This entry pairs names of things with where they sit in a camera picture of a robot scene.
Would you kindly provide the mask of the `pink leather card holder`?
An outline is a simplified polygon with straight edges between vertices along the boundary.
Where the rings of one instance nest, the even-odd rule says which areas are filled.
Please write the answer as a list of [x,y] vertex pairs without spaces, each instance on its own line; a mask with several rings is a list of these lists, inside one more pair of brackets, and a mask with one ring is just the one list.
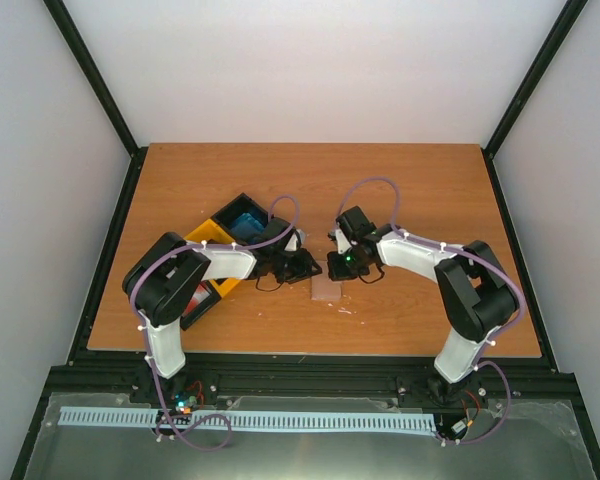
[[311,299],[331,303],[339,301],[342,296],[342,283],[329,278],[326,261],[319,260],[318,266],[321,272],[311,277]]

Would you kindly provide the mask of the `three-compartment card bin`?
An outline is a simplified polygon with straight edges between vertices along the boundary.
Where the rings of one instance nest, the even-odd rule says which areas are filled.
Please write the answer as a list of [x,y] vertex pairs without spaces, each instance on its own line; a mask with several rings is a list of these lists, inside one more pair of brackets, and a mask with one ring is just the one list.
[[[185,240],[190,244],[196,243],[200,246],[202,246],[203,243],[206,243],[207,249],[204,250],[203,253],[210,258],[218,254],[227,254],[233,249],[233,244],[241,246],[251,245],[258,240],[258,236],[244,241],[241,238],[236,238],[230,230],[231,222],[245,212],[249,212],[254,217],[258,218],[265,228],[268,223],[267,211],[251,197],[245,193],[241,193],[190,232],[185,237]],[[210,270],[214,274],[214,277],[202,280],[200,284],[206,283],[215,290],[216,303],[203,314],[186,315],[184,311],[180,320],[180,326],[183,330],[192,327],[240,283],[239,278],[219,277],[218,273],[220,272],[220,266],[218,265],[217,260],[212,261]]]

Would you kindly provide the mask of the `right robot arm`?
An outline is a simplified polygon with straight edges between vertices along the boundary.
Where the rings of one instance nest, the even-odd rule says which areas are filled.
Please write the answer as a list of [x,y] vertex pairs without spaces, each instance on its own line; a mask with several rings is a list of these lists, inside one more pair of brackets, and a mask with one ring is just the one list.
[[524,294],[482,241],[447,244],[391,224],[377,227],[359,207],[341,213],[329,237],[336,244],[327,255],[333,281],[359,279],[368,284],[372,267],[380,278],[385,267],[394,267],[438,285],[451,330],[434,368],[449,384],[477,370],[499,332],[525,315]]

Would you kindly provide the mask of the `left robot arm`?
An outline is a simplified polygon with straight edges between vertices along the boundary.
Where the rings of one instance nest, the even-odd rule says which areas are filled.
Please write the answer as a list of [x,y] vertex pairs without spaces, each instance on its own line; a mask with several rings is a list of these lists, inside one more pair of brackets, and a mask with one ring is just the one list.
[[181,400],[188,390],[188,378],[180,372],[185,365],[181,320],[203,282],[257,281],[271,274],[281,285],[322,273],[293,224],[276,217],[261,228],[238,224],[238,236],[226,244],[167,232],[124,277],[122,289],[147,341],[145,360],[156,373],[152,388],[166,402]]

